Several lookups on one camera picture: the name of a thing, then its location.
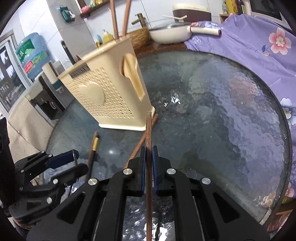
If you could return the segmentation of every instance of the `pot lid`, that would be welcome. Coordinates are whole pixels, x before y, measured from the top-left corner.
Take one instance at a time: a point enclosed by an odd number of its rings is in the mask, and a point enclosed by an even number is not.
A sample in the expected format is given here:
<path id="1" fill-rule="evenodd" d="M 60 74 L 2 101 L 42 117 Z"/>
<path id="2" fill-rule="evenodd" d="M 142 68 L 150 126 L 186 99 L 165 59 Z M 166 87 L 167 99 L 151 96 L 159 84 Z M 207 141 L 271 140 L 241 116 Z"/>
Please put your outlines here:
<path id="1" fill-rule="evenodd" d="M 160 30 L 160 29 L 170 29 L 170 28 L 177 28 L 177 27 L 181 27 L 181 26 L 189 26 L 191 25 L 190 22 L 177 22 L 177 23 L 172 23 L 172 24 L 161 24 L 161 25 L 157 25 L 153 28 L 150 28 L 149 31 L 154 31 L 154 30 Z"/>

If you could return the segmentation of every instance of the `beige plastic basket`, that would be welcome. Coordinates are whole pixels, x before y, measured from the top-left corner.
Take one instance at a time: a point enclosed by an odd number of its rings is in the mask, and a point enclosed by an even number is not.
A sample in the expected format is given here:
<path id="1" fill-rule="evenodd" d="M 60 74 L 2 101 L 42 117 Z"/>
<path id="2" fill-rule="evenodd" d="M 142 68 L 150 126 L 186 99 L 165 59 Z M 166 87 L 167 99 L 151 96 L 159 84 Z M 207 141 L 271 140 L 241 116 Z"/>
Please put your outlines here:
<path id="1" fill-rule="evenodd" d="M 102 128 L 144 131 L 155 113 L 130 39 L 104 44 L 58 78 Z"/>

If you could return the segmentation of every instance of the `white pot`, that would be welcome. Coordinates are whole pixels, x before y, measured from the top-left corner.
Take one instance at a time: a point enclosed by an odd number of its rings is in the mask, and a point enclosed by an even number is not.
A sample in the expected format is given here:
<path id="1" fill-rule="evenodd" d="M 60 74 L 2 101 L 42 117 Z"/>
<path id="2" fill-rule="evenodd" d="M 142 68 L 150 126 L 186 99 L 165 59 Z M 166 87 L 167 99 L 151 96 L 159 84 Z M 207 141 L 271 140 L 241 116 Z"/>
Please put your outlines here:
<path id="1" fill-rule="evenodd" d="M 153 41 L 160 44 L 175 44 L 184 42 L 192 33 L 221 36 L 221 29 L 192 27 L 190 23 L 171 24 L 149 30 Z"/>

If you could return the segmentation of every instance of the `wooden stick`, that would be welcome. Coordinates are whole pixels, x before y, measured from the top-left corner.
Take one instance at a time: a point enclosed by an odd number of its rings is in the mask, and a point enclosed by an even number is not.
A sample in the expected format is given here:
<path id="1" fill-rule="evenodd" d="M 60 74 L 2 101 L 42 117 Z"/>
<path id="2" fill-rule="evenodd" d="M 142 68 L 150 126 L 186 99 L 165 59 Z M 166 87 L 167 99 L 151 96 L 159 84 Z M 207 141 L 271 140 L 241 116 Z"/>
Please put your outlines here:
<path id="1" fill-rule="evenodd" d="M 98 144 L 100 142 L 99 133 L 96 131 L 95 134 L 96 134 L 96 136 L 92 141 L 91 150 L 89 152 L 89 159 L 87 162 L 87 166 L 89 167 L 89 170 L 87 171 L 87 174 L 86 174 L 86 180 L 91 178 L 91 171 L 92 171 L 92 167 L 94 165 L 94 160 L 96 158 L 96 150 L 97 150 Z"/>
<path id="2" fill-rule="evenodd" d="M 152 241 L 152 120 L 151 111 L 146 114 L 146 241 Z"/>
<path id="3" fill-rule="evenodd" d="M 95 138 L 96 138 L 96 136 L 97 136 L 98 134 L 99 134 L 99 133 L 98 133 L 97 131 L 94 132 L 94 136 L 93 136 L 93 139 L 92 139 L 92 141 L 91 141 L 91 147 L 90 147 L 90 149 L 89 149 L 88 160 L 90 160 L 90 158 L 91 158 L 92 146 L 94 145 L 94 140 L 95 140 Z"/>
<path id="4" fill-rule="evenodd" d="M 155 123 L 157 122 L 157 119 L 158 119 L 158 114 L 155 113 L 154 116 L 153 116 L 153 119 L 152 119 L 152 127 L 154 127 Z M 141 149 L 141 147 L 142 147 L 142 145 L 143 145 L 143 143 L 145 141 L 145 138 L 146 138 L 146 131 L 143 133 L 141 139 L 139 140 L 139 142 L 136 145 L 135 149 L 131 153 L 131 155 L 130 155 L 130 157 L 129 157 L 128 161 L 126 162 L 123 169 L 128 167 L 129 160 L 134 159 L 136 157 L 136 155 L 138 154 L 139 150 Z"/>
<path id="5" fill-rule="evenodd" d="M 115 37 L 115 39 L 118 39 L 118 28 L 117 28 L 117 20 L 116 20 L 116 12 L 115 12 L 114 0 L 110 0 L 110 10 L 111 10 L 114 37 Z"/>
<path id="6" fill-rule="evenodd" d="M 131 0 L 127 0 L 126 10 L 124 12 L 124 18 L 123 18 L 122 36 L 126 35 L 127 29 L 128 29 L 128 18 L 129 18 L 130 10 L 131 10 Z"/>

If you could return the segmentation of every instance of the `green packet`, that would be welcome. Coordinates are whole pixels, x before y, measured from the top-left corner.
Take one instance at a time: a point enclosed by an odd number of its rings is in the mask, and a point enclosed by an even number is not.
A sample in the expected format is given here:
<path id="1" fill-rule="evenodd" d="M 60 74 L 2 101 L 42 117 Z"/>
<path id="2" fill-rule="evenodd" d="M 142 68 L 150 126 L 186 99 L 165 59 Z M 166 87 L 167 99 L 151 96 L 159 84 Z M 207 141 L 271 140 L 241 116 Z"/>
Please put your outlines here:
<path id="1" fill-rule="evenodd" d="M 60 12 L 67 23 L 75 21 L 75 15 L 70 9 L 68 9 L 68 7 L 60 7 Z"/>

